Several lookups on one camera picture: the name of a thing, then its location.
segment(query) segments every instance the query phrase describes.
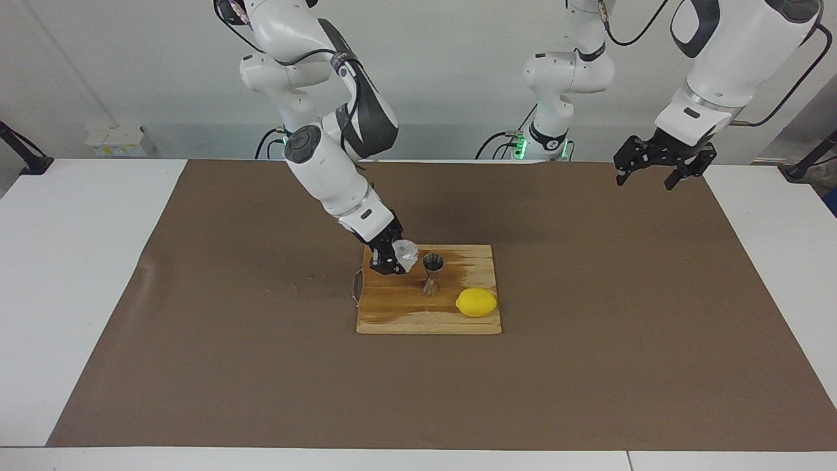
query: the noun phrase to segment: green light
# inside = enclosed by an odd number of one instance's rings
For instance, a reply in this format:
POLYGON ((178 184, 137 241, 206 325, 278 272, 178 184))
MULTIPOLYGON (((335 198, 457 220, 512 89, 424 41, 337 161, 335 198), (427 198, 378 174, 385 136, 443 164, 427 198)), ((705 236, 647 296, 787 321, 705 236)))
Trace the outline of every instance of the green light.
POLYGON ((561 151, 560 162, 572 162, 575 153, 575 142, 572 139, 564 141, 564 149, 561 151))
POLYGON ((515 158, 517 160, 523 160, 526 156, 526 146, 529 145, 529 142, 521 137, 521 141, 517 143, 517 150, 515 151, 515 158))

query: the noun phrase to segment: white table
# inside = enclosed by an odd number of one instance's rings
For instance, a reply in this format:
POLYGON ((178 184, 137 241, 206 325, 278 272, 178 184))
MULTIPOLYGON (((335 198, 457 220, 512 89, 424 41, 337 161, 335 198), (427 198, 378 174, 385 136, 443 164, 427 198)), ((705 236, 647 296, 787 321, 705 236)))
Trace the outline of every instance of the white table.
MULTIPOLYGON (((0 199, 0 469, 837 469, 837 453, 43 448, 184 165, 59 160, 0 199)), ((706 179, 837 404, 837 220, 775 168, 706 179)))

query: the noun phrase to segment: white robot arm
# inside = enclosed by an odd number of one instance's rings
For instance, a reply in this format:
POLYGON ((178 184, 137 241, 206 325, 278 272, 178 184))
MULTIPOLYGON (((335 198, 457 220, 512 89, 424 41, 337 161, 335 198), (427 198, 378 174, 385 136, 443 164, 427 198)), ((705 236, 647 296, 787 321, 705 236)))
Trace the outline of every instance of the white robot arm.
MULTIPOLYGON (((613 9, 616 0, 606 5, 613 9)), ((565 93, 598 93, 614 80, 616 67, 605 51, 597 0, 568 0, 567 37, 573 52, 535 54, 526 63, 526 83, 537 96, 537 114, 526 130, 524 158, 555 160, 567 138, 573 104, 565 93)))
POLYGON ((694 69, 657 117, 654 136, 632 136, 619 149, 617 183, 653 165, 676 167, 665 181, 669 190, 701 176, 716 157, 710 140, 813 33, 822 13, 822 0, 684 0, 671 33, 694 69))
POLYGON ((393 110, 380 96, 346 40, 310 8, 316 0, 215 0, 228 23, 249 25, 263 51, 244 57, 244 83, 279 109, 290 138, 285 160, 328 214, 372 249, 372 269, 405 274, 415 262, 398 217, 383 204, 355 162, 389 149, 398 135, 393 110), (318 118, 301 87, 336 72, 351 100, 318 118))

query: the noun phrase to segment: black stand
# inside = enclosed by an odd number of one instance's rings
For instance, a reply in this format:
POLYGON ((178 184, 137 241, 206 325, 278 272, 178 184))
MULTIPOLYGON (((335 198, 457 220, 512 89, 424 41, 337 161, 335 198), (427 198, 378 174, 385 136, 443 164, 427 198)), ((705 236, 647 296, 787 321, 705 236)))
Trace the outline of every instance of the black stand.
POLYGON ((33 154, 32 151, 20 142, 18 134, 2 121, 0 121, 0 137, 26 163, 26 167, 20 171, 21 175, 43 175, 55 160, 45 155, 38 156, 33 154))
POLYGON ((837 147, 837 131, 828 136, 827 139, 817 146, 810 154, 805 156, 801 162, 796 165, 779 165, 779 172, 782 172, 785 179, 792 184, 804 183, 802 179, 808 173, 808 169, 813 167, 828 151, 837 147))

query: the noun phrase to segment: wall outlet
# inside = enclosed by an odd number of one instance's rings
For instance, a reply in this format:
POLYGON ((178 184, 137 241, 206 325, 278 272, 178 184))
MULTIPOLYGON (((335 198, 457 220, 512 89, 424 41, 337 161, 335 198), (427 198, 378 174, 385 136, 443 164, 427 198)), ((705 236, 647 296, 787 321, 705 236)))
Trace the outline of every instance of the wall outlet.
POLYGON ((156 151, 154 142, 141 127, 112 127, 90 130, 85 142, 96 157, 150 157, 156 151))

